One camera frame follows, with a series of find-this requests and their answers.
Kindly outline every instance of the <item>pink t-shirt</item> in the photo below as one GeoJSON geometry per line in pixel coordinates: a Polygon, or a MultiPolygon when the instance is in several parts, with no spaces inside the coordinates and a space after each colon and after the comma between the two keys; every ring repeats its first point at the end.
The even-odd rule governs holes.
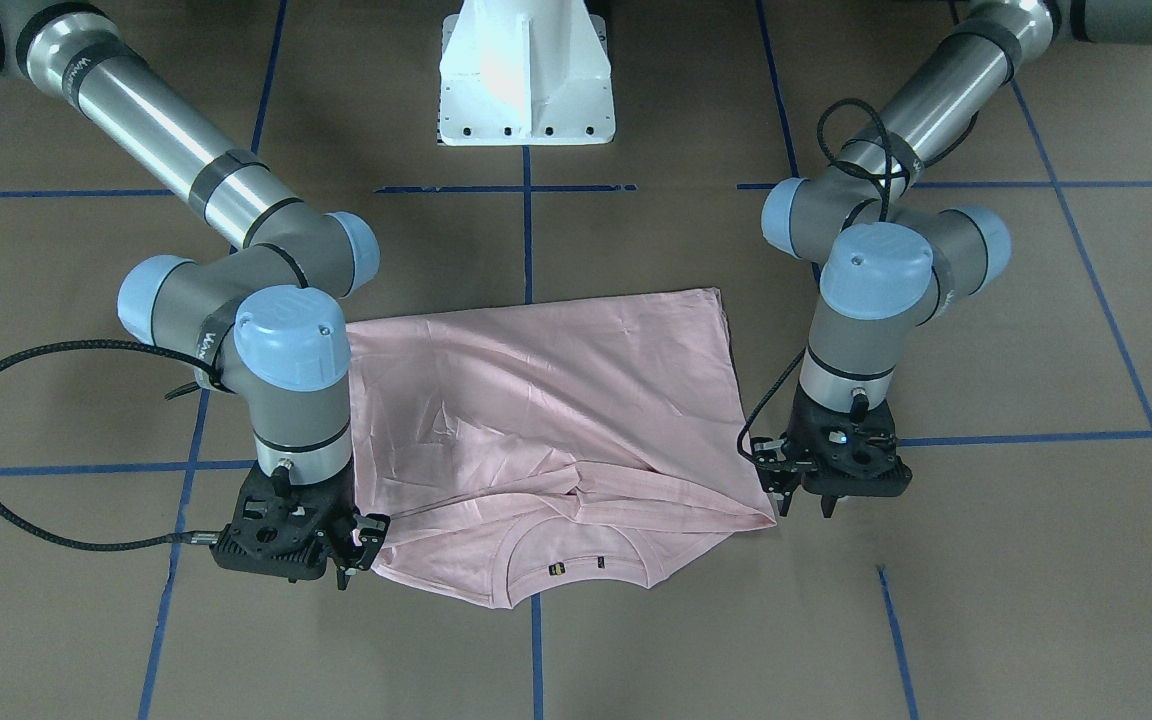
{"type": "Polygon", "coordinates": [[[488,607],[576,579],[652,588],[774,524],[736,454],[718,290],[348,325],[372,570],[488,607]]]}

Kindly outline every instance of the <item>light blue joint cap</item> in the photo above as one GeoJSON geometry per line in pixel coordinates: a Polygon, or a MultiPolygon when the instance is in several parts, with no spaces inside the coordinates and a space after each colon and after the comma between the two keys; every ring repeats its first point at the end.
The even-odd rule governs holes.
{"type": "Polygon", "coordinates": [[[797,259],[803,259],[794,251],[790,238],[790,211],[794,209],[794,196],[799,191],[804,179],[783,179],[772,188],[767,200],[763,203],[763,236],[776,250],[788,252],[797,259]]]}
{"type": "Polygon", "coordinates": [[[251,293],[234,316],[234,346],[257,378],[293,392],[332,387],[349,370],[344,313],[312,287],[251,293]]]}
{"type": "Polygon", "coordinates": [[[820,297],[856,320],[882,320],[918,304],[932,282],[932,245],[896,223],[851,225],[820,270],[820,297]]]}
{"type": "Polygon", "coordinates": [[[159,288],[173,270],[187,263],[194,260],[177,258],[175,255],[157,255],[142,260],[141,265],[134,266],[132,272],[123,278],[122,287],[118,288],[118,319],[122,320],[127,332],[132,333],[132,338],[154,344],[152,323],[159,288]]]}
{"type": "Polygon", "coordinates": [[[975,294],[984,290],[984,286],[993,282],[993,278],[1001,275],[1007,270],[1007,263],[1011,260],[1011,232],[1007,229],[1007,223],[1002,222],[1002,218],[998,217],[998,213],[991,209],[964,205],[961,209],[954,209],[954,211],[963,213],[969,220],[972,220],[975,227],[980,232],[980,237],[984,237],[984,252],[986,252],[984,279],[980,287],[973,291],[975,294]]]}
{"type": "Polygon", "coordinates": [[[376,271],[380,268],[380,243],[376,242],[376,233],[371,232],[370,225],[354,213],[328,213],[328,218],[344,228],[353,248],[353,285],[346,294],[348,297],[376,276],[376,271]]]}

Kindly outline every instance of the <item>brown floor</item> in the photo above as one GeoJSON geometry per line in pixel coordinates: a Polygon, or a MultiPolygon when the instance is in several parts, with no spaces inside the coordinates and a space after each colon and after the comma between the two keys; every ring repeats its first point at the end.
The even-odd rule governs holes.
{"type": "MultiPolygon", "coordinates": [[[[372,223],[384,265],[349,319],[717,286],[746,407],[814,304],[810,268],[760,237],[765,188],[819,172],[820,111],[886,100],[952,26],[940,1],[767,0],[764,38],[760,1],[617,1],[616,142],[526,156],[434,143],[456,1],[288,5],[281,26],[274,0],[105,6],[285,182],[372,223]]],[[[828,521],[801,497],[653,591],[584,583],[517,611],[374,577],[288,585],[197,548],[83,555],[0,520],[0,717],[1152,717],[1152,50],[1051,51],[925,181],[910,204],[986,205],[1016,247],[911,338],[904,497],[828,521]]],[[[123,338],[134,264],[223,255],[156,188],[68,106],[0,81],[0,357],[123,338]]],[[[247,410],[162,402],[180,382],[101,354],[3,376],[5,502],[84,539],[222,524],[247,410]]]]}

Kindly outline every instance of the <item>blue tape line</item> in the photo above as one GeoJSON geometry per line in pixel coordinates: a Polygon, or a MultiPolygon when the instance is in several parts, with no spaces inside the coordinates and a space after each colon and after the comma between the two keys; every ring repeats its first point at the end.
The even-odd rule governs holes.
{"type": "MultiPolygon", "coordinates": [[[[1152,187],[1152,181],[1061,181],[1061,187],[1075,188],[1132,188],[1152,187]]],[[[741,182],[736,190],[772,190],[774,182],[741,182]]],[[[967,188],[1040,187],[1051,188],[1051,181],[941,181],[920,182],[914,190],[967,190],[967,188]]]]}
{"type": "Polygon", "coordinates": [[[636,192],[636,184],[387,184],[376,195],[425,195],[440,192],[636,192]]]}
{"type": "Polygon", "coordinates": [[[1152,181],[1060,181],[1061,187],[1152,187],[1152,181]]]}
{"type": "Polygon", "coordinates": [[[1016,96],[1016,101],[1020,103],[1021,113],[1025,115],[1025,123],[1029,126],[1029,131],[1034,137],[1034,143],[1038,146],[1038,156],[1043,159],[1043,167],[1047,168],[1052,190],[1056,191],[1056,199],[1060,200],[1061,211],[1064,213],[1064,221],[1069,223],[1070,233],[1074,235],[1074,244],[1078,249],[1079,258],[1083,260],[1083,268],[1087,271],[1087,278],[1092,281],[1092,290],[1096,291],[1096,298],[1101,304],[1105,319],[1111,325],[1111,334],[1114,336],[1114,343],[1119,348],[1119,355],[1123,356],[1123,363],[1126,364],[1126,369],[1128,369],[1130,379],[1132,379],[1132,387],[1135,388],[1135,393],[1137,393],[1137,399],[1140,401],[1142,409],[1144,409],[1149,427],[1152,429],[1152,406],[1149,404],[1149,397],[1144,393],[1140,376],[1137,374],[1132,355],[1129,354],[1128,346],[1126,346],[1123,332],[1120,331],[1119,323],[1114,318],[1114,311],[1111,310],[1111,302],[1105,295],[1105,288],[1101,287],[1101,279],[1096,274],[1091,255],[1087,255],[1087,243],[1083,242],[1083,233],[1079,232],[1078,223],[1074,222],[1074,213],[1069,209],[1069,200],[1064,198],[1064,190],[1062,190],[1060,181],[1056,180],[1056,169],[1052,167],[1051,158],[1047,156],[1047,147],[1043,145],[1043,137],[1038,135],[1038,127],[1034,124],[1033,114],[1030,114],[1029,104],[1025,103],[1025,97],[1020,92],[1020,85],[1016,81],[1011,81],[1011,91],[1016,96]]]}
{"type": "Polygon", "coordinates": [[[170,197],[170,190],[0,190],[0,197],[170,197]]]}
{"type": "MultiPolygon", "coordinates": [[[[200,460],[195,470],[247,470],[255,460],[200,460]]],[[[0,468],[0,478],[44,477],[44,475],[116,475],[116,473],[179,473],[188,470],[188,462],[118,462],[109,465],[26,465],[0,468]]]]}
{"type": "MultiPolygon", "coordinates": [[[[901,438],[902,447],[946,447],[957,445],[1026,445],[1055,442],[1114,441],[1114,439],[1150,439],[1152,430],[1105,430],[1085,433],[1033,433],[1018,435],[947,435],[901,438]]],[[[247,470],[255,460],[200,460],[196,470],[247,470]]],[[[187,470],[188,462],[120,462],[109,465],[32,465],[0,468],[0,478],[23,478],[36,475],[116,475],[175,473],[187,470]]]]}
{"type": "MultiPolygon", "coordinates": [[[[198,393],[198,414],[194,420],[194,438],[189,441],[188,469],[184,471],[184,482],[180,484],[180,501],[177,502],[177,524],[174,532],[184,532],[184,514],[189,506],[189,498],[194,494],[194,475],[198,464],[198,450],[202,447],[202,429],[207,420],[207,401],[211,399],[211,391],[198,393]]],[[[175,571],[180,561],[180,546],[173,544],[172,556],[168,561],[168,582],[162,585],[162,596],[159,598],[159,615],[154,626],[154,642],[150,644],[150,661],[145,667],[145,684],[141,688],[141,711],[137,712],[137,720],[147,720],[150,717],[150,703],[154,700],[154,682],[159,676],[159,660],[162,657],[162,639],[168,630],[168,614],[172,611],[172,590],[175,586],[175,571]]]]}
{"type": "Polygon", "coordinates": [[[965,435],[901,438],[901,447],[946,447],[956,445],[1024,445],[1038,442],[1087,442],[1101,439],[1150,439],[1152,430],[1108,430],[1091,433],[1036,433],[1023,435],[965,435]]]}
{"type": "Polygon", "coordinates": [[[545,674],[540,647],[540,593],[531,596],[531,717],[545,720],[545,674]]]}
{"type": "Polygon", "coordinates": [[[1043,145],[1043,137],[1038,132],[1038,126],[1034,124],[1033,114],[1030,113],[1029,104],[1025,103],[1025,96],[1020,91],[1020,83],[1016,83],[1015,79],[1011,79],[1011,91],[1016,94],[1016,103],[1020,103],[1021,113],[1025,115],[1025,123],[1029,126],[1029,131],[1034,136],[1038,156],[1043,159],[1043,167],[1047,168],[1047,176],[1051,177],[1052,188],[1056,191],[1056,199],[1060,200],[1061,210],[1064,211],[1064,221],[1069,223],[1070,233],[1074,235],[1074,244],[1078,248],[1078,256],[1083,260],[1083,268],[1087,271],[1087,278],[1092,281],[1092,290],[1096,291],[1096,298],[1100,301],[1106,323],[1111,325],[1111,334],[1114,336],[1114,343],[1119,348],[1119,354],[1123,356],[1123,363],[1126,369],[1128,369],[1128,377],[1132,378],[1132,387],[1137,392],[1140,407],[1149,420],[1149,427],[1152,429],[1152,406],[1149,404],[1149,397],[1146,396],[1146,392],[1144,392],[1144,384],[1140,382],[1137,369],[1135,369],[1132,355],[1128,351],[1123,332],[1120,331],[1119,323],[1114,319],[1114,311],[1111,310],[1111,302],[1105,295],[1100,278],[1097,276],[1096,268],[1092,266],[1092,258],[1087,253],[1087,245],[1083,242],[1083,233],[1079,232],[1078,223],[1074,222],[1073,210],[1069,209],[1069,202],[1064,199],[1064,189],[1061,187],[1059,179],[1056,179],[1056,169],[1052,167],[1051,158],[1047,156],[1047,147],[1043,145]]]}
{"type": "Polygon", "coordinates": [[[531,305],[531,149],[522,147],[522,301],[531,305]]]}
{"type": "Polygon", "coordinates": [[[794,138],[790,136],[790,115],[785,111],[785,94],[781,92],[781,73],[776,71],[776,54],[772,53],[772,36],[767,31],[767,9],[763,0],[755,0],[758,9],[758,29],[763,35],[763,53],[767,55],[767,73],[772,76],[772,90],[776,91],[776,113],[781,115],[781,135],[785,136],[785,153],[790,159],[790,177],[799,176],[799,159],[794,154],[794,138]]]}
{"type": "Polygon", "coordinates": [[[252,129],[251,151],[260,152],[262,136],[265,135],[265,111],[270,108],[270,94],[274,91],[274,70],[278,68],[278,50],[283,45],[283,23],[287,20],[287,0],[278,5],[274,20],[274,41],[270,45],[270,62],[265,65],[265,85],[260,91],[260,106],[256,111],[256,128],[252,129]]]}
{"type": "Polygon", "coordinates": [[[896,649],[896,665],[900,666],[900,682],[905,689],[905,706],[909,707],[909,720],[918,720],[918,700],[914,697],[914,679],[909,673],[909,660],[905,659],[905,639],[901,637],[900,620],[896,620],[896,605],[892,601],[890,588],[887,583],[887,566],[878,566],[878,583],[882,585],[882,602],[887,606],[887,627],[892,631],[892,646],[896,649]]]}

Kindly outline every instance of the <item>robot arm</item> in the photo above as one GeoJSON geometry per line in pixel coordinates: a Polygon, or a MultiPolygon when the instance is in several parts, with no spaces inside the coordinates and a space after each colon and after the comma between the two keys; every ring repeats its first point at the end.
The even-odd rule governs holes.
{"type": "MultiPolygon", "coordinates": [[[[219,369],[251,411],[257,462],[212,543],[225,568],[338,584],[366,569],[388,520],[353,501],[349,344],[334,297],[370,281],[366,223],[321,215],[175,94],[90,3],[0,0],[0,74],[68,101],[238,250],[210,265],[144,260],[118,297],[141,342],[219,369]]],[[[202,386],[207,378],[197,373],[202,386]]]]}
{"type": "Polygon", "coordinates": [[[788,427],[753,445],[763,487],[780,493],[782,515],[797,487],[823,497],[828,517],[841,497],[895,497],[909,486],[886,402],[905,336],[993,281],[1010,259],[1011,236],[979,206],[931,215],[895,202],[1062,31],[1152,44],[1152,3],[973,0],[881,123],[856,132],[821,177],[787,179],[765,202],[764,237],[823,265],[788,427]]]}

